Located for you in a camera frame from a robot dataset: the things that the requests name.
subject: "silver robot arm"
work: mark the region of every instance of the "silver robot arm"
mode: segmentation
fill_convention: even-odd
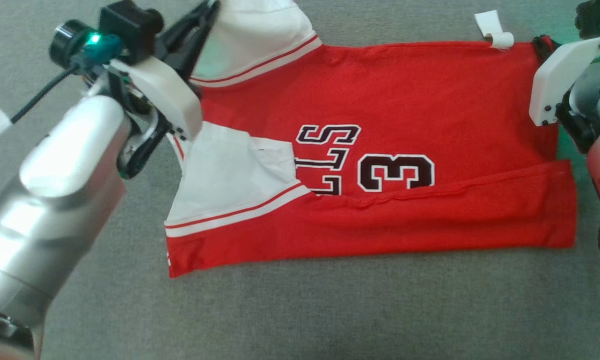
[[[193,139],[201,128],[188,77],[218,10],[201,4],[155,43],[137,40],[155,39],[161,16],[130,0],[104,7],[96,34],[78,20],[58,28],[51,58],[90,89],[0,194],[0,347],[17,358],[41,357],[46,312],[124,196],[122,178],[137,175],[167,133]],[[0,134],[14,118],[0,111]]]
[[[117,101],[83,98],[0,194],[0,343],[39,358],[48,307],[124,195],[130,130]]]

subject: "red jersey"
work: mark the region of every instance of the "red jersey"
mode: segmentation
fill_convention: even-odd
[[[572,246],[576,191],[569,162],[556,160],[558,128],[528,115],[531,44],[329,46],[287,3],[244,22],[292,23],[277,42],[235,31],[240,14],[254,15],[225,7],[192,77],[205,122],[193,141],[174,140],[183,178],[165,222],[171,276],[247,261]],[[247,35],[266,41],[244,44]],[[213,68],[219,55],[226,63]]]

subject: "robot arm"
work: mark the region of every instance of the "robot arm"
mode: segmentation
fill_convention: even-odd
[[[51,58],[90,89],[0,194],[1,345],[39,359],[48,307],[124,196],[122,178],[165,134],[201,128],[188,76],[218,9],[201,4],[157,41],[162,17],[130,0],[104,7],[98,30],[78,20],[57,29]],[[0,111],[0,134],[15,122]]]
[[[586,155],[600,199],[600,0],[583,2],[576,12],[583,40],[561,45],[538,69],[529,115],[537,126],[563,125]]]

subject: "red stripe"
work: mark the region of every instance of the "red stripe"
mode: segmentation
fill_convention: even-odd
[[[178,138],[177,137],[173,137],[174,141],[176,141],[176,145],[178,146],[178,150],[180,152],[180,157],[182,158],[182,160],[184,159],[184,151],[182,150],[182,146],[179,144]]]
[[[198,219],[196,221],[191,221],[188,223],[182,223],[180,225],[171,225],[171,226],[167,226],[166,228],[168,229],[178,229],[178,228],[184,228],[186,226],[190,226],[190,225],[195,225],[195,224],[199,224],[199,223],[206,223],[207,221],[213,221],[216,219],[221,219],[221,218],[226,218],[226,217],[231,217],[233,215],[237,215],[237,214],[242,214],[244,212],[250,212],[252,210],[256,210],[259,209],[261,207],[264,207],[265,205],[268,205],[270,203],[272,203],[273,201],[275,201],[276,199],[278,199],[280,196],[283,196],[284,194],[292,191],[293,189],[297,189],[299,187],[301,187],[302,184],[296,184],[293,187],[289,187],[288,189],[286,189],[285,191],[282,191],[281,193],[277,194],[276,196],[274,196],[273,198],[270,198],[269,200],[267,200],[266,202],[261,203],[260,205],[255,205],[254,207],[248,208],[248,209],[243,209],[243,210],[237,210],[234,212],[230,212],[229,214],[223,214],[223,215],[218,215],[218,216],[214,216],[212,218],[204,218],[204,219]]]
[[[312,37],[309,40],[305,41],[305,43],[303,43],[302,45],[294,48],[293,50],[285,52],[282,55],[277,55],[276,57],[273,57],[272,59],[266,60],[265,62],[263,62],[261,64],[257,64],[254,67],[252,67],[252,68],[250,68],[248,70],[242,71],[241,73],[238,73],[236,75],[232,75],[232,76],[229,76],[229,77],[225,77],[224,79],[216,79],[216,80],[202,80],[202,79],[198,79],[197,77],[191,77],[191,80],[195,80],[196,82],[201,82],[201,83],[219,83],[219,82],[225,82],[226,80],[231,80],[231,79],[237,78],[238,76],[242,76],[245,73],[249,73],[250,71],[253,71],[253,70],[255,70],[255,69],[257,69],[257,68],[259,68],[261,66],[265,66],[268,63],[272,63],[272,62],[274,62],[277,59],[280,59],[280,58],[283,58],[283,57],[287,57],[288,55],[291,55],[291,54],[299,51],[301,48],[304,48],[308,44],[312,43],[312,41],[314,41],[317,38],[318,38],[318,35],[315,35],[314,37]]]

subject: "black clip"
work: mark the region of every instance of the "black clip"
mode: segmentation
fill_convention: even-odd
[[[219,11],[219,1],[205,0],[158,37],[155,57],[188,83]]]
[[[173,68],[198,98],[201,90],[189,81],[195,64],[202,53],[204,43],[211,32],[220,9],[219,1],[206,1],[174,23],[155,43],[155,57]],[[111,89],[116,98],[122,99],[125,109],[138,116],[149,116],[150,109],[142,106],[141,101],[134,101],[133,96],[126,91],[124,75],[110,74]],[[117,168],[123,178],[132,179],[139,174],[155,148],[168,132],[172,132],[171,124],[164,114],[157,112],[157,117],[149,121],[149,129],[145,132],[137,123],[131,121],[133,130],[125,150],[118,158]]]
[[[555,116],[573,139],[578,151],[585,155],[600,136],[600,120],[593,116],[586,117],[574,113],[569,105],[570,95],[571,91],[567,91],[562,97],[562,103],[556,105]]]
[[[533,38],[533,48],[535,49],[535,53],[538,55],[540,59],[540,64],[544,64],[544,62],[549,59],[549,56],[553,54],[562,44],[556,43],[549,37],[549,35],[540,35],[539,37]]]

